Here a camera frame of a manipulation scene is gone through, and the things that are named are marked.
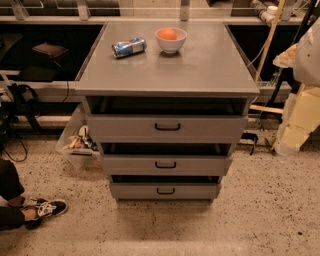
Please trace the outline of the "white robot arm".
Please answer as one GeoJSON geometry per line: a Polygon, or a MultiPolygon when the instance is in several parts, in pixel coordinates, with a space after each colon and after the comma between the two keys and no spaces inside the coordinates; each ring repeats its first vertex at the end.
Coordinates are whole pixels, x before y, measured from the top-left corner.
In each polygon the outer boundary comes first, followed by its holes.
{"type": "Polygon", "coordinates": [[[292,67],[294,79],[301,83],[298,92],[290,93],[285,102],[273,145],[278,154],[290,155],[320,126],[320,18],[273,63],[292,67]]]}

